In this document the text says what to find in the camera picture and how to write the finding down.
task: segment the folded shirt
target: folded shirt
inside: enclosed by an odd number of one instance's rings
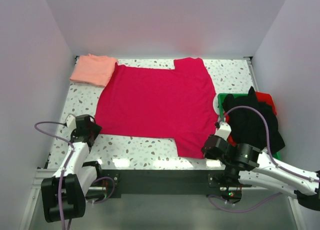
[[[75,65],[70,80],[105,87],[115,71],[117,61],[114,57],[82,55]]]

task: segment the terrazzo table top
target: terrazzo table top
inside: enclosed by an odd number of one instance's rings
[[[174,69],[173,59],[120,59],[119,64],[131,67]],[[247,93],[253,80],[246,60],[203,60],[211,76],[215,91],[219,93]],[[84,83],[70,83],[60,122],[68,114],[76,116],[96,113],[103,87]],[[218,113],[217,96],[213,101]],[[70,139],[71,131],[59,126],[56,134]],[[57,169],[68,151],[68,145],[54,139],[48,168]],[[224,169],[219,161],[179,157],[173,138],[147,138],[100,134],[87,161],[98,160],[102,169],[123,170],[218,170]]]

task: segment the green plastic bin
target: green plastic bin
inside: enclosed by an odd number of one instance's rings
[[[222,103],[224,102],[226,96],[228,94],[232,94],[234,98],[237,98],[237,97],[242,97],[242,96],[247,96],[248,94],[246,93],[219,93],[218,94],[218,106],[219,106],[219,115],[220,115],[220,118],[223,118],[224,116],[224,108],[222,107]],[[280,153],[277,152],[276,154],[273,154],[273,157],[275,159],[278,159],[278,160],[281,160],[281,156],[280,156]]]

